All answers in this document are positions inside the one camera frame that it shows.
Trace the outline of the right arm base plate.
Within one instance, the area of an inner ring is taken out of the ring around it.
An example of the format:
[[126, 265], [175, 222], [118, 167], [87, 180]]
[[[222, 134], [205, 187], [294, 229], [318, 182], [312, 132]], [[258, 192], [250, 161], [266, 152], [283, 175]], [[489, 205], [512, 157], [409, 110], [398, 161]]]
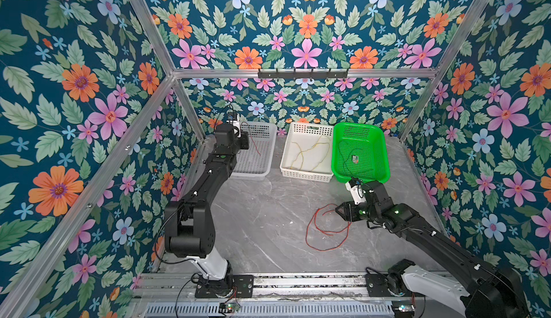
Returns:
[[412, 292], [406, 288], [393, 289], [387, 282], [385, 274], [366, 274], [364, 280], [367, 292], [371, 297], [407, 297], [412, 295]]

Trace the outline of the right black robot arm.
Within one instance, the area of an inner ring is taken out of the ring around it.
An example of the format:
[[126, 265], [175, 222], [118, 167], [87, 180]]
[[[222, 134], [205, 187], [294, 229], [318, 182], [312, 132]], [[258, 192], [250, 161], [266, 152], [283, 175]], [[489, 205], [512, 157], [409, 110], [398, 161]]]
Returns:
[[438, 232], [420, 213], [405, 203], [395, 204], [384, 184], [346, 183], [352, 200], [336, 213], [352, 223], [364, 220], [370, 229], [382, 228], [418, 247], [442, 266], [449, 276], [428, 272], [408, 259], [390, 267], [385, 277], [394, 296], [419, 293], [463, 317], [529, 317], [520, 275], [499, 268], [462, 249]]

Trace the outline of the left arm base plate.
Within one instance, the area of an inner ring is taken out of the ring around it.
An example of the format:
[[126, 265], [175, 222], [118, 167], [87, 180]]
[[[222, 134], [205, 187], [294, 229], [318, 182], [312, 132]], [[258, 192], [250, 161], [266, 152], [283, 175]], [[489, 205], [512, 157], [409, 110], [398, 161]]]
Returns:
[[222, 280], [201, 278], [195, 291], [196, 299], [251, 298], [255, 277], [253, 275], [227, 275]]

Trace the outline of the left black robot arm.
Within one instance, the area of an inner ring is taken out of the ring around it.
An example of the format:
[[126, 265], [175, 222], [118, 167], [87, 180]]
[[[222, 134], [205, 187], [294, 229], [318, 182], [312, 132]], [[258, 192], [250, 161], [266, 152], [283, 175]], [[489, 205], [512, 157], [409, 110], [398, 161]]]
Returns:
[[202, 287], [218, 296], [232, 293], [232, 267], [215, 249], [216, 230], [211, 206], [222, 185], [237, 164], [237, 155], [249, 148], [248, 136], [228, 123], [214, 132], [215, 146], [205, 161], [203, 173], [194, 186], [164, 212], [164, 248], [190, 261], [200, 271]]

